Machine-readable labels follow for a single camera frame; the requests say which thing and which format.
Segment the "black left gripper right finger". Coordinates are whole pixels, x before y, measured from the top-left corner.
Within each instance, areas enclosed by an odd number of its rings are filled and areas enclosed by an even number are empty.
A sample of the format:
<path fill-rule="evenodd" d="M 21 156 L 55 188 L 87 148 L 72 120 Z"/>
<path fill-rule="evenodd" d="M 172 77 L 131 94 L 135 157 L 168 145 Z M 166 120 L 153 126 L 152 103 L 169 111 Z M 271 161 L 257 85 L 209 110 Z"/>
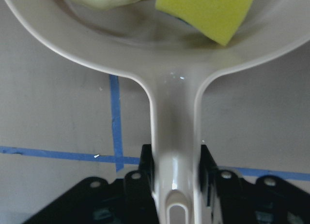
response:
<path fill-rule="evenodd" d="M 242 223 L 242 186 L 229 169 L 220 169 L 206 145 L 201 145 L 199 181 L 210 224 Z"/>

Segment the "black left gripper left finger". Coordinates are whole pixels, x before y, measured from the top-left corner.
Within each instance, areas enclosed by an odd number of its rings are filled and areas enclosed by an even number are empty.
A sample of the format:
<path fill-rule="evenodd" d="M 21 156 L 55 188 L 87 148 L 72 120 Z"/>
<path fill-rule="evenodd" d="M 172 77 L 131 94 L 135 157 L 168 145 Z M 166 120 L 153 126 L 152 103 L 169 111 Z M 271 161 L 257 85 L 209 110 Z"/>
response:
<path fill-rule="evenodd" d="M 138 169 L 127 173 L 124 178 L 127 224 L 159 223 L 155 200 L 152 196 L 154 167 L 152 146 L 145 144 L 141 148 Z"/>

